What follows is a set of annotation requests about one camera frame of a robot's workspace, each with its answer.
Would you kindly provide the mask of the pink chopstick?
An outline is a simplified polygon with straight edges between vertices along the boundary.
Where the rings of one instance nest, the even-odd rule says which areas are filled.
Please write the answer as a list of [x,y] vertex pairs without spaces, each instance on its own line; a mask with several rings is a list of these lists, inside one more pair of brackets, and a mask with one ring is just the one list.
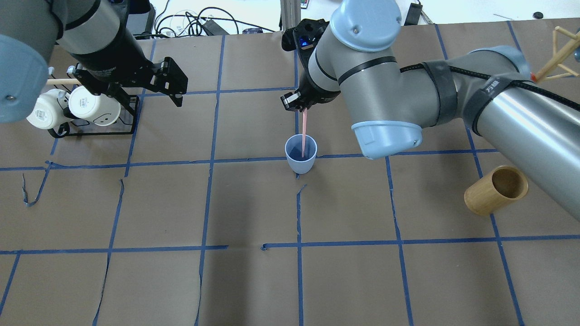
[[306,142],[307,142],[307,109],[304,109],[302,113],[302,147],[301,147],[302,158],[304,158],[306,155]]

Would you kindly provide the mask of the light blue plastic cup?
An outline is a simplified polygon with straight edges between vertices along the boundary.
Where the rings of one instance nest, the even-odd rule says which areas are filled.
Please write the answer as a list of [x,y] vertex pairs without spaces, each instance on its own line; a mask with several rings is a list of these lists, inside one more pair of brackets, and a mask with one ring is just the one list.
[[284,145],[285,156],[290,169],[298,175],[308,173],[317,157],[318,145],[310,135],[290,136]]

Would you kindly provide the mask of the white cup right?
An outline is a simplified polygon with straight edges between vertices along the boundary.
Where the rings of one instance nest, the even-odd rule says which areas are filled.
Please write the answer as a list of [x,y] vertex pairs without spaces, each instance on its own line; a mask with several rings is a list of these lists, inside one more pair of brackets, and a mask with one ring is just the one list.
[[121,104],[106,95],[94,95],[84,86],[75,88],[68,99],[71,114],[98,126],[114,124],[121,113]]

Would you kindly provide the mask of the white cup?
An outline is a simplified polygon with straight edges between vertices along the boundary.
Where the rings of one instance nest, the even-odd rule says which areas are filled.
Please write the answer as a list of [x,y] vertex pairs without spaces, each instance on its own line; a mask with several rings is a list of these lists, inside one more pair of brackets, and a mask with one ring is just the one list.
[[98,126],[114,124],[121,113],[121,104],[106,95],[94,95],[84,86],[75,88],[68,99],[71,114]]
[[69,94],[66,91],[52,89],[39,95],[33,111],[26,120],[35,128],[54,129],[72,119],[65,116]]

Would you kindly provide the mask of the white cup left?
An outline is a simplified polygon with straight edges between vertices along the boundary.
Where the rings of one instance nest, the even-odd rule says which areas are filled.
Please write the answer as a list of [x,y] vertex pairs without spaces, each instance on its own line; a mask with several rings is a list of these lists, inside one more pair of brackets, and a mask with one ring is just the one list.
[[54,129],[72,119],[65,116],[69,94],[66,91],[52,89],[39,95],[33,111],[26,120],[35,128]]

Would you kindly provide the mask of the black power adapter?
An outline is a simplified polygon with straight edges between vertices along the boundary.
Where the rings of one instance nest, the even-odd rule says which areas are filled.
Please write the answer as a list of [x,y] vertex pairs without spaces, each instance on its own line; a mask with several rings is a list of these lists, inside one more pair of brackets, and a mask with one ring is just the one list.
[[201,29],[207,36],[222,36],[229,35],[229,33],[214,20],[200,20]]

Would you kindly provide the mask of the wooden rack dowel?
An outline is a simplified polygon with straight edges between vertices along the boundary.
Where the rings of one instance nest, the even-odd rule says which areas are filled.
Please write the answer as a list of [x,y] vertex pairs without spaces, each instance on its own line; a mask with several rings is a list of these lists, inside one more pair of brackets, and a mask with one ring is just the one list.
[[49,79],[46,81],[46,85],[80,85],[81,82],[76,78],[62,78],[62,79]]

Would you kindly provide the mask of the bamboo cylinder holder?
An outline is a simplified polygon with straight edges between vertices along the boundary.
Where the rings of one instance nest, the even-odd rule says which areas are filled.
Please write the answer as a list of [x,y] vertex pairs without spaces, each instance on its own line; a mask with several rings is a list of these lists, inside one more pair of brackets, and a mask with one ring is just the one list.
[[464,204],[478,216],[488,216],[518,200],[529,191],[527,177],[516,167],[501,165],[464,192]]

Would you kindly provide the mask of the aluminium frame post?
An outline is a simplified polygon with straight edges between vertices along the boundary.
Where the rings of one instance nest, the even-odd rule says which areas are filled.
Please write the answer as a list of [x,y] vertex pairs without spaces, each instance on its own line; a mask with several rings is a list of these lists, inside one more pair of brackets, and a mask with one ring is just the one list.
[[283,31],[296,27],[302,20],[301,3],[300,0],[280,0]]

